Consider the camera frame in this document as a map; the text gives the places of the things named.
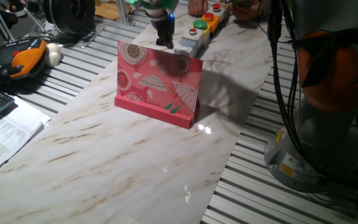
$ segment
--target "green button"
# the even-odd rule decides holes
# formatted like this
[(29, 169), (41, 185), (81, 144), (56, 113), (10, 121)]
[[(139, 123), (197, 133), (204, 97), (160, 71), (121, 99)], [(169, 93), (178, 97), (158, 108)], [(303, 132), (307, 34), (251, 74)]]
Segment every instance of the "green button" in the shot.
[(197, 29), (204, 29), (206, 27), (206, 21), (198, 19), (193, 22), (193, 27)]

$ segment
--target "paper document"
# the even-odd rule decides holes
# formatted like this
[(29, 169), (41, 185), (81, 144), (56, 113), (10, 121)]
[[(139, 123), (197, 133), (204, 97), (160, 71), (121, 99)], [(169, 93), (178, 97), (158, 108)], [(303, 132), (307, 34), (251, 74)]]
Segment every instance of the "paper document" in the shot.
[(18, 106), (0, 119), (0, 165), (10, 159), (40, 130), (49, 117), (15, 97)]

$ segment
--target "marble table surface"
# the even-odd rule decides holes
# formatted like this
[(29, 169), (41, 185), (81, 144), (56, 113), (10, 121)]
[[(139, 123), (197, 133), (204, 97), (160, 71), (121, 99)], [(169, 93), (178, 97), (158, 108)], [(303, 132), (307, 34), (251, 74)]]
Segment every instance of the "marble table surface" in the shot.
[[(195, 18), (175, 17), (177, 43)], [(156, 36), (134, 43), (164, 50)], [(199, 223), (272, 64), (256, 23), (233, 18), (201, 59), (189, 130), (115, 107), (111, 62), (0, 169), (0, 223)]]

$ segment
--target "human hand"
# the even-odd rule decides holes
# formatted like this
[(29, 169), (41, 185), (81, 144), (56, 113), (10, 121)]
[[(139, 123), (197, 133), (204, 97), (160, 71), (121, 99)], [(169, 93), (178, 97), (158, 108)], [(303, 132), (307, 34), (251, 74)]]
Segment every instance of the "human hand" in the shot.
[(202, 16), (208, 10), (207, 0), (191, 0), (188, 5), (189, 15)]
[(233, 12), (233, 15), (241, 21), (249, 21), (264, 14), (264, 9), (258, 0), (249, 0), (249, 3), (249, 7), (233, 3), (230, 5), (230, 10)]

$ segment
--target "striped metal floor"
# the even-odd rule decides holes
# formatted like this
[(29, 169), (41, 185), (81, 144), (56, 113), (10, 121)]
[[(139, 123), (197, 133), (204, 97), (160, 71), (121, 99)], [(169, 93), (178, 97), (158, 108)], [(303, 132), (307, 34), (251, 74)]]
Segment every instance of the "striped metal floor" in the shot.
[[(293, 65), (291, 45), (281, 44), (278, 67), (283, 96), (289, 93)], [(344, 187), (330, 194), (305, 194), (282, 185), (267, 170), (265, 146), (283, 127), (272, 74), (273, 70), (262, 86), (201, 222), (358, 223), (356, 189)]]

